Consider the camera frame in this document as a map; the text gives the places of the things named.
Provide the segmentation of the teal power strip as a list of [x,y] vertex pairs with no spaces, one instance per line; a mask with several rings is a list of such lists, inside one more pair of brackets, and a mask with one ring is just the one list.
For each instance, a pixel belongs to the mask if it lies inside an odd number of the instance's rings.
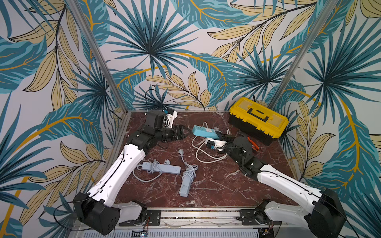
[[204,138],[212,138],[215,140],[220,140],[220,136],[217,131],[214,129],[209,129],[201,126],[193,126],[192,133],[194,136],[204,137]]

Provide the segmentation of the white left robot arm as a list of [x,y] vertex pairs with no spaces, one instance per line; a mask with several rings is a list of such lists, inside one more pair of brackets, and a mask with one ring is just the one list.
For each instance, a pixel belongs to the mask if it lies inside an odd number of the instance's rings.
[[173,142],[186,138],[183,125],[174,125],[177,112],[171,109],[149,111],[146,120],[132,133],[116,161],[88,192],[79,192],[73,205],[78,221],[102,235],[111,233],[117,225],[147,222],[146,207],[140,202],[115,205],[123,184],[158,142]]

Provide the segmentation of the grey power strip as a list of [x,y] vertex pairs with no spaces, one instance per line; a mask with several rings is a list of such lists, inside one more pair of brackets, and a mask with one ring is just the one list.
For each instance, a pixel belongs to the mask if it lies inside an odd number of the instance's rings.
[[182,176],[182,184],[179,190],[179,195],[181,197],[188,197],[189,191],[191,188],[191,184],[193,183],[195,178],[195,172],[192,170],[184,171]]
[[166,174],[179,175],[181,172],[180,166],[158,164],[158,163],[151,163],[151,162],[143,162],[141,169],[144,171],[147,171],[150,174],[166,173]]

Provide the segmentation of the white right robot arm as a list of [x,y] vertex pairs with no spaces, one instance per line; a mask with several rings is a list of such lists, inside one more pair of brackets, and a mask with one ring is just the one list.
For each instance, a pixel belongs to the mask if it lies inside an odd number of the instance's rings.
[[218,134],[216,150],[227,154],[244,176],[265,184],[297,203],[286,206],[268,202],[261,212],[271,221],[288,222],[309,229],[317,238],[337,238],[347,220],[337,193],[303,184],[260,160],[250,139]]

